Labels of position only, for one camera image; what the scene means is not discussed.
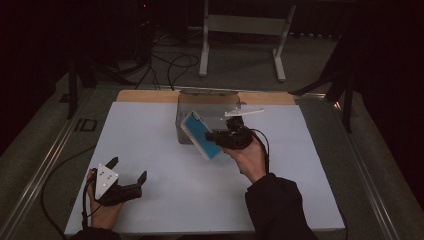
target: black sleeve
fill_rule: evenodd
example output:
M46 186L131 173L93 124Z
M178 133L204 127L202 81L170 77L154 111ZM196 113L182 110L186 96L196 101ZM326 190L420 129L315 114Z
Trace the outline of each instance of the black sleeve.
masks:
M306 223L302 195L293 181L269 173L248 188L246 204L260 239L317 239Z
M88 227L75 234L71 240L120 240L121 237L116 232L103 228Z

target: black cable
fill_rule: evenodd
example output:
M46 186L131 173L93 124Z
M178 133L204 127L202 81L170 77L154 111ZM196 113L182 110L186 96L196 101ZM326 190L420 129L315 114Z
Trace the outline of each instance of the black cable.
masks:
M165 35L158 37L158 39L153 41L153 43L154 43L153 46L156 45L156 44L164 44L164 43L161 43L160 40L167 38L167 37L170 37L170 36L171 36L170 34L165 34Z
M339 207L337 207L337 208L339 209L340 216L342 216L342 220L343 220L343 223L344 223L344 225L345 225L345 229L346 229L345 240L347 240L347 239L348 239L348 237L349 237L349 228L348 228L348 226L347 226L346 217L344 216L344 214L343 214L342 210L340 210L340 208L339 208Z
M161 61L166 62L166 63L169 64L168 71L167 71L167 80L168 80L169 86L171 87L171 89L173 91L175 90L174 86L175 86L175 82L177 81L177 79L180 78L182 75L184 75L189 70L190 67L196 66L199 63L199 59L196 56L189 55L189 54L182 53L182 52L155 52L155 53L175 53L175 54L180 54L180 56L175 57L172 61L168 61L166 59L163 59L163 58L161 58L161 57L159 57L159 56L157 56L157 55L155 55L153 53L151 54L153 57L155 57L155 58L157 58L157 59L159 59L159 60L161 60ZM183 57L188 58L188 60L189 60L189 64L188 65L180 65L180 64L176 64L175 63L177 60L179 60L179 59L181 59ZM171 68L172 67L180 67L180 68L185 68L185 69L177 77L175 77L173 80L171 80L170 72L171 72Z
M171 81L171 78L170 78L171 68L174 65L174 62L175 61L177 61L178 59L180 59L182 57L187 57L187 56L188 56L188 60L190 61L190 64L189 65L191 65L191 58L190 58L190 56L189 55L182 55L182 56L179 56L179 57L175 58L174 60L172 60L171 64L168 67L167 79L168 79L169 86L171 87L172 91L175 91L175 89L174 89L175 81L177 81L177 79L179 77L181 77L184 73L186 73L188 71L189 67L187 67L182 73L180 73L176 78L174 78L173 81Z
M148 63L147 63L148 64L148 68L147 68L146 72L143 74L143 76L140 78L140 80L137 82L137 84L135 85L134 90L137 90L138 89L138 87L140 86L141 82L143 82L143 80L146 78L147 74L150 72L150 70L152 70L152 64L151 64L151 62L152 62L152 58L149 56Z
M96 210L94 210L94 211L92 211L87 217L91 217L91 216L93 216L93 214L95 214L96 212L97 212L97 210L99 210L100 209L100 207L101 206L103 206L103 205L99 205L97 208L96 208Z
M40 203L41 203L41 209L43 210L44 215L46 216L47 220L50 222L50 224L56 229L56 231L59 233L59 235L61 236L62 239L66 240L66 236L63 233L63 231L60 229L60 227L53 221L53 219L50 217L49 213L47 212L46 206L44 205L44 191L45 191L45 187L48 183L48 181L50 180L51 176L53 175L53 173L56 172L57 169L59 169L61 166L63 166L65 163L69 162L70 160L90 151L91 149L95 148L96 145L91 146L87 149L85 149L82 152L79 152L69 158L67 158L66 160L64 160L63 162L61 162L58 166L56 166L51 172L50 174L47 176L46 181L44 182L43 186L41 187L41 196L40 196Z
M82 191L82 229L87 229L88 228L88 214L87 214L87 199L86 199L86 194L87 194L87 190L88 187L90 186L90 184L94 181L94 177L91 177L90 179L87 180L87 182L85 183L84 186L84 190Z
M155 86L155 90L161 90L160 84L159 84L159 79L156 75L156 71L155 71L155 69L153 69L153 67L151 67L151 70L153 72L153 85Z
M174 42L162 42L162 41L160 41L160 40L165 39L165 38L172 38L172 35L167 34L167 35L160 37L159 41L157 41L157 44L173 46L173 45L178 45L182 42L181 40L175 39L175 38L173 38L173 40L175 40Z
M159 37L157 40L155 40L155 41L153 41L153 43L151 44L151 46L149 46L149 47L147 47L147 50L146 50L146 52L147 52L147 58L143 58L142 60L138 60L137 62L136 62L136 65L135 66L133 66L133 67L129 67L129 68L127 68L127 69L123 69L123 70L117 70L117 71L113 71L113 70L111 70L111 69L109 69L109 68L107 68L111 73L114 73L114 74L116 74L116 75L118 75L118 76L123 76L123 77L128 77L128 76L131 76L131 75L134 75L135 73L137 73L137 72L139 72L140 70L142 70L144 67L146 67L146 65L148 66L148 69L147 69L147 71L146 71L146 73L143 75L143 77L138 81L138 83L137 83L137 85L135 86L135 88L134 89L137 89L138 87L139 87L139 85L140 85L140 83L144 80L144 78L146 77L146 75L147 75L147 73L152 69L152 66L151 66L151 51L152 51L152 49L153 49L153 47L156 45L156 44L158 44L158 42L161 40L161 39L163 39L163 38L165 38L165 37L167 37L167 35L164 35L164 36L162 36L162 37Z
M262 151L264 151L265 154L265 172L268 174L269 173L269 141L268 138L265 136L265 134L257 129L254 128L248 128L244 125L241 124L237 124L237 126L242 127L247 129L248 131L250 131L253 135L253 137L256 138L256 140L258 140L259 144L261 145ZM266 147L265 144L262 142L262 140L259 138L259 136L256 134L256 132L260 133L266 141Z

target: hand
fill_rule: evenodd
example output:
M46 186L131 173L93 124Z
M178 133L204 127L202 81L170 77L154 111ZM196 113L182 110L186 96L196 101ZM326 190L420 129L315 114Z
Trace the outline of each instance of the hand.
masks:
M256 138L253 138L253 142L243 150L228 148L222 148L222 150L236 161L240 171L252 184L266 175L265 153Z
M91 169L88 171L87 179L91 177L93 172ZM104 228L112 230L115 227L116 221L118 220L119 213L121 212L124 203L119 203L114 206L100 206L98 202L94 200L94 183L90 183L88 186L88 197L90 198L91 212L99 208L93 215L91 215L91 227L93 228Z

